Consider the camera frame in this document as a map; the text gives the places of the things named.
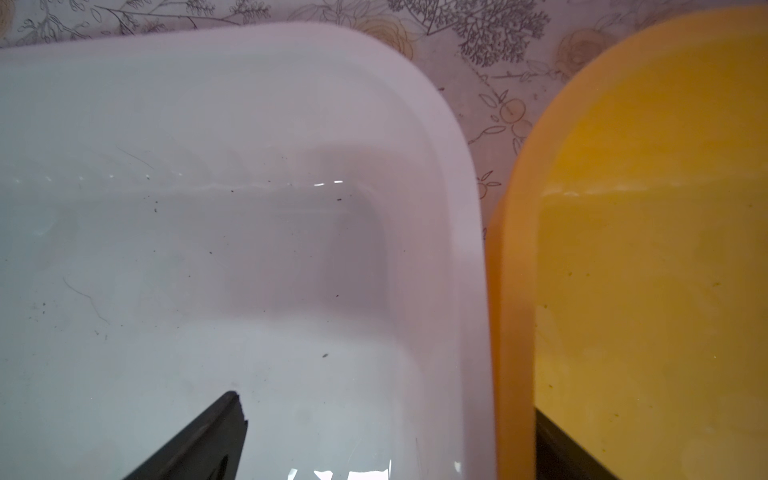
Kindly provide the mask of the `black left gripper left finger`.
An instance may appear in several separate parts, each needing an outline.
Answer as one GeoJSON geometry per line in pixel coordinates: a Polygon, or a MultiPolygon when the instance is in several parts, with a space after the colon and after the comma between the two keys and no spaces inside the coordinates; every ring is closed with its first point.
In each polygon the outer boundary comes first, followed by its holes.
{"type": "Polygon", "coordinates": [[[238,393],[227,391],[126,480],[234,479],[247,430],[238,393]]]}

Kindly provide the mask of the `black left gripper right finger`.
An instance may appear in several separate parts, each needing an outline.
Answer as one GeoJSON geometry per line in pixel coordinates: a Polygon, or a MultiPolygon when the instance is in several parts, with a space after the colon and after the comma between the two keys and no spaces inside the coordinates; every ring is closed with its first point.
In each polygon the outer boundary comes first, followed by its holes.
{"type": "Polygon", "coordinates": [[[537,480],[617,480],[543,412],[536,409],[537,480]]]}

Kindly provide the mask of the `yellow plastic storage box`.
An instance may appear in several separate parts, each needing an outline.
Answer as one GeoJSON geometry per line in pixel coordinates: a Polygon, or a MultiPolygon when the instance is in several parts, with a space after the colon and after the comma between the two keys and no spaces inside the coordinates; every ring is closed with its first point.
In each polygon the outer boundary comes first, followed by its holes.
{"type": "Polygon", "coordinates": [[[488,227],[501,479],[536,409],[618,479],[767,475],[767,6],[682,15],[579,71],[488,227]]]}

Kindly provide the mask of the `white plastic storage box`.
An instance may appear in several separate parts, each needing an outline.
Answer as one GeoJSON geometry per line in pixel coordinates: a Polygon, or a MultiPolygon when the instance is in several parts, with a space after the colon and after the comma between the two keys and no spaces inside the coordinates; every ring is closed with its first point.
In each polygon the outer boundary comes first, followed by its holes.
{"type": "Polygon", "coordinates": [[[3,50],[2,477],[121,479],[227,391],[239,479],[496,477],[447,102],[323,24],[3,50]]]}

